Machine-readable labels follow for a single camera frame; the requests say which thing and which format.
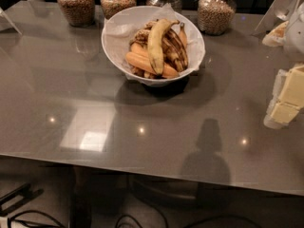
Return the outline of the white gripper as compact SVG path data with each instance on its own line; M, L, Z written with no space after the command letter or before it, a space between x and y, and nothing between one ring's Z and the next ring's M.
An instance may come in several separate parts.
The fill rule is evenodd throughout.
M281 129L304 106L304 65L295 64L288 73L280 69L275 76L272 95L263 123L269 128Z

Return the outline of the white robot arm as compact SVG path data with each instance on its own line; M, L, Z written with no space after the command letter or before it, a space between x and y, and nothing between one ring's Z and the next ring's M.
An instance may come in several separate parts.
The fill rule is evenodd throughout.
M280 129L304 108L304 4L290 19L273 28L262 40L268 47L283 47L294 62L289 70L280 69L275 76L273 99L269 102L264 125Z

